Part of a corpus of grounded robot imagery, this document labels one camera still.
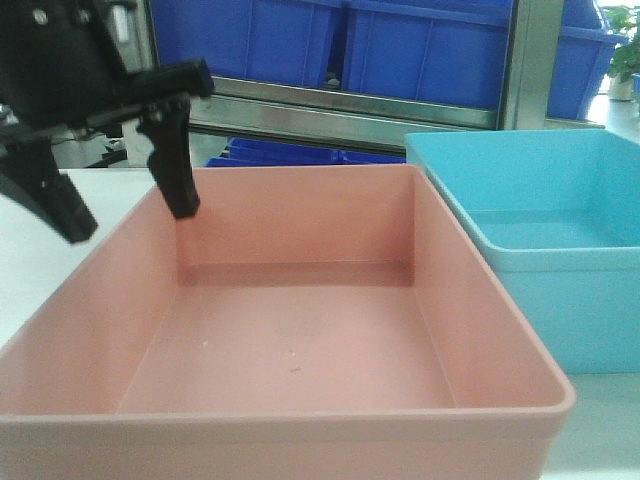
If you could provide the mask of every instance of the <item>plastic storage bin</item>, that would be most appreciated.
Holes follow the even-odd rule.
[[[567,7],[577,11],[572,3]],[[497,109],[510,13],[497,4],[352,0],[343,88]],[[594,26],[593,18],[600,17],[591,13],[573,24]],[[625,40],[604,25],[562,27],[549,116],[585,118],[615,45]]]
[[[410,135],[565,371],[640,371],[640,146],[604,130]]]
[[[470,3],[499,5],[512,8],[512,0],[467,0]],[[596,0],[565,0],[562,25],[566,27],[601,29],[605,15]]]
[[[205,167],[264,167],[272,166],[271,164],[264,164],[260,162],[251,162],[248,160],[239,160],[228,157],[211,157]]]
[[[228,144],[229,158],[262,166],[336,165],[338,151],[330,148],[307,147],[279,142],[232,138]]]
[[[343,0],[152,0],[160,60],[204,57],[212,73],[321,87]]]
[[[547,115],[584,120],[616,45],[626,42],[626,37],[606,30],[562,27]]]
[[[509,10],[450,3],[351,0],[343,88],[497,108]]]
[[[194,175],[0,351],[3,479],[540,474],[574,392],[423,172]]]
[[[374,163],[406,163],[404,157],[392,157],[389,155],[377,155],[374,153],[340,151],[340,163],[342,165],[367,165]]]

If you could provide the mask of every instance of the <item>metal shelf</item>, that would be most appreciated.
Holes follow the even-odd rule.
[[[407,133],[495,130],[498,120],[498,112],[492,110],[213,79],[216,93],[193,102],[190,127],[194,131],[403,155]],[[545,128],[596,126],[545,121]]]

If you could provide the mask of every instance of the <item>pink plastic bin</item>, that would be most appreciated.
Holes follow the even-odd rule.
[[[540,475],[573,389],[419,169],[195,176],[0,352],[0,478]]]

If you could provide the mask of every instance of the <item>potted plant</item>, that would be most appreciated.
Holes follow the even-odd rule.
[[[607,75],[611,78],[609,98],[631,100],[634,73],[640,73],[640,8],[620,5],[605,10],[613,33],[626,36],[629,41],[619,45],[611,59]]]

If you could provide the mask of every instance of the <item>plant pot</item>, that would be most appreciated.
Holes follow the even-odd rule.
[[[609,85],[609,99],[622,102],[631,101],[633,99],[633,79],[629,78],[621,82],[619,76],[613,77]]]

